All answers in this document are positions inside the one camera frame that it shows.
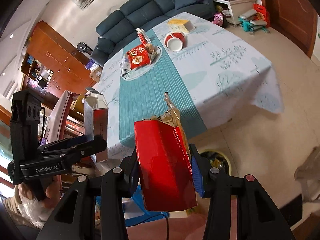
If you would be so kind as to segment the person left hand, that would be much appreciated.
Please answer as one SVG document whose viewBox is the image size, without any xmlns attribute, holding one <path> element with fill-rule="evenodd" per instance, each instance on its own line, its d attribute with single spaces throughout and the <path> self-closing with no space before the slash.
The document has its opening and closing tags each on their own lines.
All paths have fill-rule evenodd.
<svg viewBox="0 0 320 240">
<path fill-rule="evenodd" d="M 20 198 L 25 197 L 29 200 L 33 200 L 35 195 L 33 191 L 30 189 L 28 185 L 22 183 L 17 185 Z M 61 176 L 53 176 L 53 181 L 51 184 L 46 188 L 46 198 L 41 201 L 42 205 L 45 208 L 51 209 L 57 206 L 61 199 L 61 191 L 62 190 L 62 181 Z"/>
</svg>

